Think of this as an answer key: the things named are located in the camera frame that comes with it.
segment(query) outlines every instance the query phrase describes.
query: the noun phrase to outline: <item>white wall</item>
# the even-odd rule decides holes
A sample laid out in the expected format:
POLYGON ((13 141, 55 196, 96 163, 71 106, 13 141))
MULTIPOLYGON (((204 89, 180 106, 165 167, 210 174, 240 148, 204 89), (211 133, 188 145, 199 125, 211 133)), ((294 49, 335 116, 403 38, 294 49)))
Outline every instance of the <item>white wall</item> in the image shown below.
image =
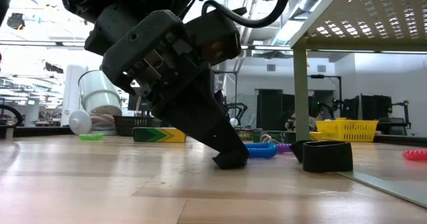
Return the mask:
POLYGON ((351 99, 359 95, 356 82, 356 64, 354 54, 346 55, 335 63, 335 74, 342 78, 342 98, 351 99))
MULTIPOLYGON (((342 76, 344 98, 364 95, 386 95, 392 102, 409 101, 409 133, 426 135, 427 70, 425 55, 355 53, 335 63, 342 76)), ((403 107, 393 108, 394 117, 404 117, 403 107)))
POLYGON ((236 76, 234 74, 226 74, 224 83, 223 94, 228 97, 234 97, 236 92, 236 76))
MULTIPOLYGON (((293 59, 246 58, 238 75, 238 93, 253 95, 256 89, 282 89, 284 94, 294 94, 293 62, 293 59), (267 64, 276 64, 276 71, 267 71, 267 64)), ((327 58, 310 58, 308 63, 308 75, 318 74, 317 65, 326 65, 326 72, 321 73, 323 75, 335 73, 335 65, 329 63, 327 58)), ((338 88, 329 79, 308 79, 308 89, 335 91, 338 88)))

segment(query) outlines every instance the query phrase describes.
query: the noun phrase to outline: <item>white plastic bowl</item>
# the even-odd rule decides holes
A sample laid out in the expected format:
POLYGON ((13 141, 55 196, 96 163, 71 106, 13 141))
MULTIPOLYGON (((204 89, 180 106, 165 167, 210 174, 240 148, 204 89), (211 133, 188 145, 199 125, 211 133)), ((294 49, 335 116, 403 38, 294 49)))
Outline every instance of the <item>white plastic bowl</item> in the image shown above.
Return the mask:
POLYGON ((88 113, 121 115, 117 89, 102 71, 88 71, 79 79, 81 104, 88 113))

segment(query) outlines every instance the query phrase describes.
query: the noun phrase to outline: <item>green and yellow box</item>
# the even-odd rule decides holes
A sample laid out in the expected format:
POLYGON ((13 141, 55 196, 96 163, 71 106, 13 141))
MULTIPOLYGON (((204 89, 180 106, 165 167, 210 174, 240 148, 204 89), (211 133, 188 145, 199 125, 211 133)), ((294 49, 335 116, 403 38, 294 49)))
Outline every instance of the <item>green and yellow box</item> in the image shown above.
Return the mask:
POLYGON ((312 141, 323 141, 322 133, 321 132, 313 132, 310 131, 310 140, 312 141))
POLYGON ((185 143, 185 133, 173 127, 135 127, 133 141, 151 143, 185 143))

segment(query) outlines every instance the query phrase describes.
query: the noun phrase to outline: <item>wooden tabletop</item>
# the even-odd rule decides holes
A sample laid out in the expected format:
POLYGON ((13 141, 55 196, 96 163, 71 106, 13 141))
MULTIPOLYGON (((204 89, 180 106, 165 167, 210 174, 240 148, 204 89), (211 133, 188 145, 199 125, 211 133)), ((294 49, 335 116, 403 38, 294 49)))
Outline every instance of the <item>wooden tabletop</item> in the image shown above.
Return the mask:
POLYGON ((421 147, 352 143, 352 149, 355 171, 427 193, 427 162, 407 161, 402 156, 405 150, 421 147))
POLYGON ((0 223, 426 223, 427 211, 293 155, 222 171, 209 147, 76 136, 0 141, 0 223))

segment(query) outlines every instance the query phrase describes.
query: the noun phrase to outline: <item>yellow basket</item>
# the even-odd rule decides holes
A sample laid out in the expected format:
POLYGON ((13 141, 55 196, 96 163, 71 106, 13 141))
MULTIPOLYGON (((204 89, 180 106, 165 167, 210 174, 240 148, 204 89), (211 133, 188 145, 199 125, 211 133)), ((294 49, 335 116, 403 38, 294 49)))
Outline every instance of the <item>yellow basket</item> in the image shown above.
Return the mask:
POLYGON ((316 121, 323 139, 335 141, 371 142, 378 121, 335 120, 316 121))

